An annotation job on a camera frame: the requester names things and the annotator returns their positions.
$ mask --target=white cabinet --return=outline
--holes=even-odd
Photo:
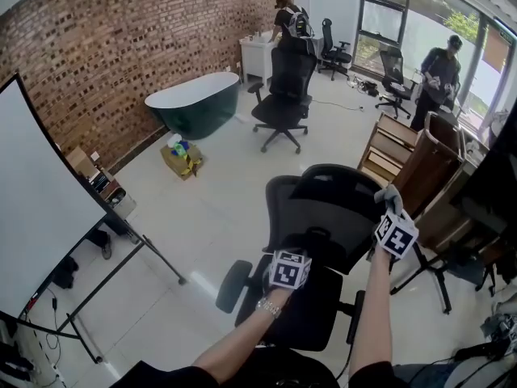
[[[244,82],[248,82],[248,74],[262,78],[264,86],[267,80],[273,76],[273,66],[271,63],[271,50],[276,43],[269,43],[272,32],[265,32],[261,36],[254,36],[253,40],[241,39],[242,51],[242,72]]]

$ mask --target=white backpack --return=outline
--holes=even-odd
[[[310,26],[309,17],[303,11],[295,12],[289,7],[284,8],[291,15],[289,25],[285,25],[292,37],[312,36],[313,28]]]

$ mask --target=chair backrest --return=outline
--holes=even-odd
[[[271,59],[273,77],[269,91],[273,95],[287,96],[294,100],[305,99],[317,58],[294,50],[274,48]]]
[[[322,56],[326,55],[334,47],[334,41],[332,40],[332,20],[323,19],[323,50]]]
[[[265,251],[301,247],[314,263],[348,274],[370,249],[373,226],[385,213],[373,200],[379,190],[367,175],[331,164],[310,167],[301,177],[272,179]]]
[[[389,83],[395,82],[404,84],[404,58],[399,48],[388,48],[380,51],[380,59],[385,68],[385,79]]]

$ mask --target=white glove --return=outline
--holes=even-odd
[[[376,203],[385,201],[386,208],[390,209],[398,216],[402,214],[402,210],[404,209],[401,193],[398,192],[397,188],[393,184],[388,184],[388,187],[386,187],[384,190],[376,192],[373,196],[373,200]]]
[[[429,81],[429,86],[435,88],[437,91],[439,91],[439,84],[439,76],[434,76],[433,79]]]

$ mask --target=brick wall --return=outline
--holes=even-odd
[[[23,0],[0,17],[0,84],[19,71],[67,154],[109,167],[159,125],[147,95],[235,66],[275,0]]]

